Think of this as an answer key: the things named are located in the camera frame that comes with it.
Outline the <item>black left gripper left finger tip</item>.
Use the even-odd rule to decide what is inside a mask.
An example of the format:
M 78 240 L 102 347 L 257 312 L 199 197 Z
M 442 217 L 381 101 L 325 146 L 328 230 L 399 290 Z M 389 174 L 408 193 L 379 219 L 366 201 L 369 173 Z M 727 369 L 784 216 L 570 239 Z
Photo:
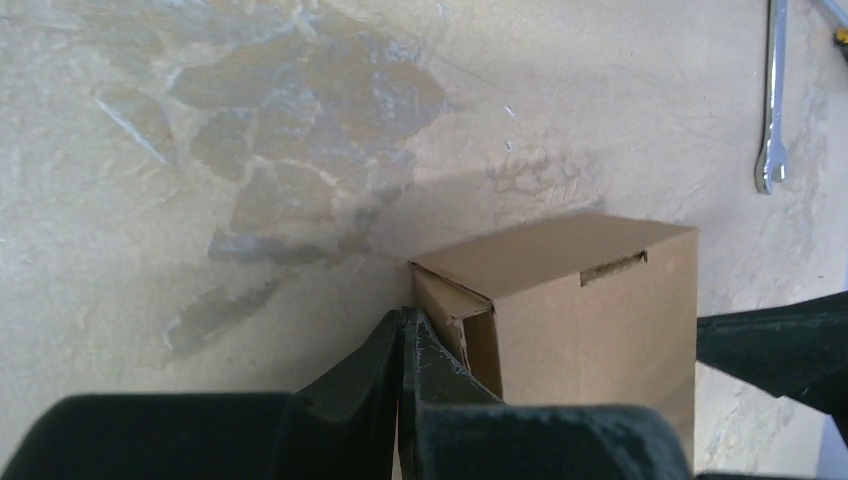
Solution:
M 387 479 L 401 315 L 301 390 L 65 398 L 22 439 L 6 479 Z

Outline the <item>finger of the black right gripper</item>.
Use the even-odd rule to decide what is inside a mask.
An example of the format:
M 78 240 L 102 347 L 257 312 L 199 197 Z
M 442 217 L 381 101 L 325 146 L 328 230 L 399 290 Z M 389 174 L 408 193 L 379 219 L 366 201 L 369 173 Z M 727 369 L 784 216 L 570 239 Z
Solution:
M 700 317 L 697 360 L 832 417 L 847 438 L 847 293 Z

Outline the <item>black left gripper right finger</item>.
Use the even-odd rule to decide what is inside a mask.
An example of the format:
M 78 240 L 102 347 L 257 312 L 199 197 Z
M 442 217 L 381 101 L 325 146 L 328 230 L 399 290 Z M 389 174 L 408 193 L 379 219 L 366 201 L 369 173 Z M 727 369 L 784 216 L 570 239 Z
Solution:
M 669 423 L 637 405 L 514 406 L 474 378 L 426 315 L 399 312 L 405 479 L 689 479 Z

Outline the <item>brown cardboard box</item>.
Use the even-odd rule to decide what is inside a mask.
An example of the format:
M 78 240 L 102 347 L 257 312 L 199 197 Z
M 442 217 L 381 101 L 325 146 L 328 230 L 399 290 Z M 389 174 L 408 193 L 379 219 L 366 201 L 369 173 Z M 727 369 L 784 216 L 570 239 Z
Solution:
M 582 213 L 423 254 L 411 268 L 439 339 L 496 396 L 646 406 L 693 457 L 694 227 Z

